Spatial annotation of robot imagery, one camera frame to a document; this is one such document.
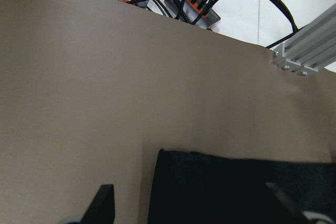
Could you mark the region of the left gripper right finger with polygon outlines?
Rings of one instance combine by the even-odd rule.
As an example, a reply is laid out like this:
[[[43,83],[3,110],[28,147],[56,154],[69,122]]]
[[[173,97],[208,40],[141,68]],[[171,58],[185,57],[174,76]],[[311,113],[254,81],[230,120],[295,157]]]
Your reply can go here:
[[[292,223],[335,223],[331,217],[325,214],[300,210],[296,203],[276,183],[266,182],[265,184],[276,199],[279,208],[282,208],[281,211],[288,216]]]

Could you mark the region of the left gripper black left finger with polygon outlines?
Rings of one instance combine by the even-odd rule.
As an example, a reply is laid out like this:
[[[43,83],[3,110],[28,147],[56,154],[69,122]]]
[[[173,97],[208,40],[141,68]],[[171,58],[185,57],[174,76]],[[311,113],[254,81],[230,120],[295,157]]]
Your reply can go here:
[[[114,185],[103,184],[83,216],[64,218],[60,223],[114,223],[115,216]]]

